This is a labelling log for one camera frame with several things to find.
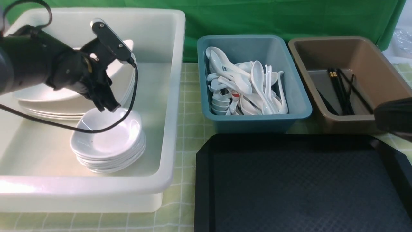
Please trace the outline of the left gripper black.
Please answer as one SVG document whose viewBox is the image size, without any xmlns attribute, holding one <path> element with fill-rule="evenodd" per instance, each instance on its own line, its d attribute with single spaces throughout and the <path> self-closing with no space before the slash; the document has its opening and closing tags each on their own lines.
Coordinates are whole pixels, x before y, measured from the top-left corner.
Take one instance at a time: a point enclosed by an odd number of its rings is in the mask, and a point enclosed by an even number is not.
<svg viewBox="0 0 412 232">
<path fill-rule="evenodd" d="M 88 97 L 100 112 L 114 112 L 121 104 L 114 97 L 106 72 L 110 63 L 111 54 L 102 49 L 67 51 L 53 59 L 45 84 L 55 91 L 66 88 Z"/>
</svg>

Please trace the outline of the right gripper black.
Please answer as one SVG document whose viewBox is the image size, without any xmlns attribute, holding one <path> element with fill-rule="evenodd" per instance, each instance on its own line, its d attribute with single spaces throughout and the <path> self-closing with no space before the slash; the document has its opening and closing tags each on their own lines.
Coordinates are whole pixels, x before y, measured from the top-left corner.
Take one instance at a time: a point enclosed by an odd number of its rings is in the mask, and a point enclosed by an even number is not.
<svg viewBox="0 0 412 232">
<path fill-rule="evenodd" d="M 374 109 L 375 123 L 379 130 L 412 141 L 412 98 L 380 104 Z"/>
</svg>

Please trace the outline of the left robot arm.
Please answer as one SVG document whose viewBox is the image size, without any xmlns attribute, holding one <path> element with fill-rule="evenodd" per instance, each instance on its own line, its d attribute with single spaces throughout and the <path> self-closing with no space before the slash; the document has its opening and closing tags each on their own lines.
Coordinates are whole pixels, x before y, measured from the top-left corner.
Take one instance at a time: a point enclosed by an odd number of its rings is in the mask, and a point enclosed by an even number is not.
<svg viewBox="0 0 412 232">
<path fill-rule="evenodd" d="M 80 49 L 39 26 L 25 25 L 1 37 L 1 94 L 45 84 L 54 91 L 74 91 L 100 111 L 115 111 L 120 104 L 106 70 L 115 59 L 126 62 L 132 52 L 107 25 L 97 24 L 92 31 L 97 37 Z"/>
</svg>

